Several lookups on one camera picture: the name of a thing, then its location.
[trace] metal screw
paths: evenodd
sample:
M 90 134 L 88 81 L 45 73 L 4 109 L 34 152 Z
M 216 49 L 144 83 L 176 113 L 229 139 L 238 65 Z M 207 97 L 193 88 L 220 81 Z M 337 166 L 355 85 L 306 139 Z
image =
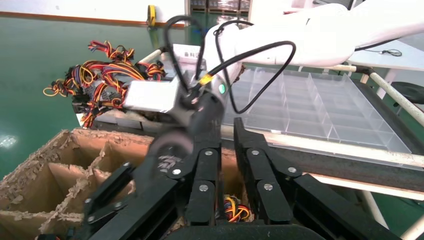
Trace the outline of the metal screw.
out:
M 201 192 L 206 192 L 208 189 L 209 189 L 209 187 L 205 184 L 202 184 L 202 185 L 199 186 L 199 190 Z
M 265 185 L 263 185 L 263 188 L 267 191 L 271 191 L 273 189 L 273 186 L 269 183 L 265 183 Z
M 287 169 L 290 173 L 295 173 L 295 172 L 297 172 L 298 170 L 296 169 L 296 168 L 294 168 L 294 167 L 289 167 L 288 169 Z
M 180 169 L 174 169 L 174 170 L 172 170 L 172 174 L 173 175 L 178 175 L 180 173 L 181 173 L 181 170 Z

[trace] green indicator light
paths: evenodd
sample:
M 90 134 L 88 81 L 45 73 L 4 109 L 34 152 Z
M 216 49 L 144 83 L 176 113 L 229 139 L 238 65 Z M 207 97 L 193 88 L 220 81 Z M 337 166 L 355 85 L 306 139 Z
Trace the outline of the green indicator light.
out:
M 225 93 L 225 85 L 224 84 L 219 85 L 218 89 L 219 89 L 219 92 L 221 94 Z

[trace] black wire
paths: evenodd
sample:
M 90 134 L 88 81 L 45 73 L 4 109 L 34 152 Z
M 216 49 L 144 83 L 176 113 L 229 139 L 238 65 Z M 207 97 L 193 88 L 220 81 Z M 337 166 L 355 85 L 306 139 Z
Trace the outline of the black wire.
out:
M 402 57 L 402 52 L 397 49 L 388 49 L 388 50 L 382 50 L 382 51 L 374 51 L 374 50 L 364 50 L 364 51 L 379 53 L 379 54 L 390 54 L 395 57 Z
M 379 43 L 371 44 L 369 46 L 358 47 L 358 48 L 355 49 L 355 52 L 361 51 L 361 50 L 365 50 L 365 49 L 374 48 L 374 47 L 378 47 L 380 45 L 383 45 L 383 44 L 386 44 L 386 43 L 390 43 L 390 42 L 392 42 L 394 40 L 397 40 L 397 39 L 399 39 L 399 37 L 398 38 L 395 38 L 395 39 L 386 40 L 386 41 L 382 41 L 382 42 L 379 42 Z
M 179 21 L 189 21 L 192 24 L 194 24 L 200 31 L 200 51 L 199 51 L 199 55 L 197 58 L 197 65 L 196 65 L 196 72 L 195 72 L 195 79 L 198 80 L 199 79 L 199 75 L 201 72 L 201 68 L 202 68 L 202 59 L 203 59 L 203 52 L 205 51 L 205 31 L 202 28 L 202 25 L 200 25 L 200 23 L 193 17 L 191 16 L 184 16 L 184 15 L 180 15 L 180 16 L 174 16 L 171 17 L 168 22 L 166 23 L 165 28 L 163 29 L 163 38 L 165 41 L 165 47 L 169 52 L 169 56 L 171 58 L 172 61 L 172 65 L 173 68 L 175 69 L 176 75 L 179 78 L 179 81 L 181 82 L 182 87 L 185 89 L 186 93 L 189 92 L 189 86 L 187 84 L 187 82 L 184 80 L 183 74 L 181 72 L 181 68 L 180 65 L 178 64 L 177 58 L 175 57 L 174 51 L 172 49 L 172 45 L 170 43 L 170 38 L 169 38 L 169 29 L 171 28 L 171 26 L 173 24 L 176 24 Z
M 208 73 L 209 73 L 209 75 L 213 76 L 213 75 L 219 73 L 221 70 L 223 70 L 225 82 L 228 85 L 229 98 L 230 98 L 230 101 L 231 101 L 232 109 L 234 110 L 234 112 L 236 114 L 242 114 L 242 113 L 246 112 L 256 102 L 256 100 L 258 100 L 258 98 L 262 95 L 262 93 L 265 92 L 265 90 L 274 82 L 275 79 L 277 79 L 277 77 L 281 74 L 281 72 L 283 72 L 283 70 L 287 67 L 287 65 L 289 65 L 289 63 L 293 59 L 293 56 L 295 55 L 296 45 L 291 41 L 274 42 L 274 43 L 267 44 L 267 45 L 258 47 L 256 49 L 244 52 L 242 54 L 239 54 L 237 56 L 234 56 L 234 57 L 228 59 L 227 61 L 224 61 L 223 53 L 221 51 L 221 47 L 220 47 L 220 43 L 219 43 L 218 38 L 219 38 L 220 33 L 224 30 L 224 27 L 226 25 L 235 24 L 235 23 L 246 24 L 246 25 L 250 25 L 250 26 L 253 25 L 251 22 L 248 22 L 248 21 L 231 20 L 231 21 L 227 21 L 227 22 L 223 23 L 216 30 L 216 32 L 215 32 L 216 51 L 218 52 L 218 56 L 219 56 L 219 60 L 220 60 L 221 64 L 216 66 L 214 69 L 210 70 Z M 248 58 L 252 55 L 255 55 L 257 53 L 260 53 L 260 52 L 263 52 L 265 50 L 275 48 L 275 47 L 278 47 L 278 46 L 283 46 L 283 45 L 291 45 L 291 47 L 292 47 L 290 56 L 285 61 L 284 65 L 275 73 L 275 75 L 262 87 L 262 89 L 254 96 L 254 98 L 242 110 L 238 110 L 237 106 L 236 106 L 236 102 L 234 100 L 233 90 L 232 90 L 232 87 L 231 87 L 230 78 L 228 76 L 227 67 L 231 64 L 234 64 L 238 61 L 241 61 L 241 60 Z

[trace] cardboard divider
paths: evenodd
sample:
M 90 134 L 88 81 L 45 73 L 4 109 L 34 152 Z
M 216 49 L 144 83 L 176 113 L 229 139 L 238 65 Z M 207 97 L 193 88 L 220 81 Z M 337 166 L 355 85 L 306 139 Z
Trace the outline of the cardboard divider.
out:
M 68 165 L 78 165 L 87 169 L 99 156 L 102 147 L 96 147 L 91 142 L 84 142 L 72 135 L 72 141 L 60 153 L 60 162 Z
M 39 230 L 42 234 L 56 234 L 60 239 L 67 239 L 66 235 L 70 228 L 78 230 L 83 223 L 83 215 L 79 213 L 58 213 L 56 212 Z
M 103 172 L 113 173 L 127 162 L 135 167 L 139 166 L 144 161 L 146 153 L 147 148 L 138 144 L 123 147 L 120 144 L 106 142 L 92 166 Z
M 32 240 L 41 234 L 39 228 L 52 213 L 27 213 L 0 210 L 0 239 Z
M 68 130 L 61 131 L 6 175 L 0 182 L 0 209 L 7 210 L 11 203 L 22 199 L 20 192 L 34 181 L 44 163 L 60 162 L 59 152 L 62 147 L 67 146 L 70 139 Z
M 237 159 L 230 149 L 221 150 L 221 169 L 223 174 L 224 193 L 235 195 L 241 199 L 245 192 L 245 184 L 237 166 Z
M 153 138 L 89 129 L 62 131 L 0 182 L 0 239 L 65 237 L 85 200 L 120 166 L 139 166 Z M 246 198 L 234 152 L 222 149 L 224 192 Z M 131 181 L 112 202 L 134 192 Z
M 88 171 L 86 178 L 77 180 L 75 186 L 69 190 L 68 195 L 63 202 L 57 206 L 56 210 L 60 213 L 78 213 L 82 214 L 85 200 L 90 197 L 94 191 L 110 176 L 109 172 L 103 172 L 92 168 Z M 135 190 L 134 182 L 131 181 L 113 200 L 117 202 L 120 199 L 132 193 Z
M 32 181 L 15 192 L 18 196 L 10 202 L 8 210 L 30 213 L 54 211 L 65 199 L 68 190 L 77 183 L 77 179 L 85 177 L 81 167 L 60 163 L 43 164 L 37 172 L 30 171 L 29 174 L 32 175 Z
M 110 172 L 104 172 L 99 169 L 93 169 L 93 174 L 96 179 L 97 186 L 100 186 L 110 175 Z M 113 202 L 119 201 L 120 199 L 126 197 L 128 194 L 134 192 L 136 190 L 136 185 L 134 181 L 130 181 L 127 186 L 123 188 L 123 190 L 116 195 L 113 199 Z

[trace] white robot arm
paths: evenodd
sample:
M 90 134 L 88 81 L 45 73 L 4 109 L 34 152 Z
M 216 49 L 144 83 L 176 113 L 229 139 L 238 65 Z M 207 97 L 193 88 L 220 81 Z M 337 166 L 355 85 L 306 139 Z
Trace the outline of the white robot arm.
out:
M 223 25 L 214 26 L 204 39 L 203 59 L 208 73 L 199 80 L 195 90 L 199 91 L 201 85 L 206 91 L 200 91 L 198 95 L 192 94 L 190 99 L 185 98 L 195 103 L 201 101 L 204 93 L 212 94 L 220 102 L 219 107 L 214 106 L 219 108 L 216 112 L 220 113 L 217 114 L 223 115 L 229 91 L 222 91 L 222 87 L 231 87 L 241 72 L 242 62 L 283 65 L 294 54 L 290 61 L 292 65 L 335 66 L 346 61 L 359 47 L 424 32 L 424 15 L 421 14 L 423 8 L 424 2 L 418 0 L 367 0 L 351 11 L 340 4 L 327 4 L 282 15 L 267 25 L 259 23 L 239 29 L 235 24 L 223 23 L 225 26 L 220 32 L 217 30 Z M 173 18 L 173 21 L 178 18 L 190 17 L 179 16 Z M 216 40 L 220 45 L 222 59 L 217 52 Z M 289 41 L 292 45 L 280 45 L 240 58 L 240 54 L 282 41 Z M 176 58 L 184 58 L 177 52 L 175 55 Z M 223 61 L 231 62 L 226 66 L 228 77 L 223 71 Z M 188 126 L 193 120 L 192 115 L 197 111 L 181 107 L 181 94 L 178 91 L 179 83 L 187 84 L 188 80 L 186 76 L 177 76 L 171 85 L 161 82 L 133 82 L 124 106 L 134 110 L 167 113 L 174 116 L 182 126 Z M 192 92 L 193 90 L 186 90 L 183 95 L 190 96 Z M 153 103 L 160 103 L 160 106 L 153 106 Z M 196 108 L 205 113 L 202 106 Z
M 270 17 L 272 22 L 266 25 L 259 23 L 244 29 L 226 26 L 219 42 L 223 58 L 228 60 L 267 44 L 291 41 L 296 44 L 296 53 L 290 64 L 331 67 L 346 61 L 359 47 L 424 32 L 422 9 L 424 1 L 418 0 L 367 0 L 351 11 L 340 4 L 327 4 Z M 206 35 L 204 59 L 208 70 L 220 64 L 214 36 L 218 27 Z M 279 46 L 243 62 L 282 65 L 290 52 L 291 46 Z M 228 67 L 228 72 L 232 73 L 233 68 L 237 66 Z

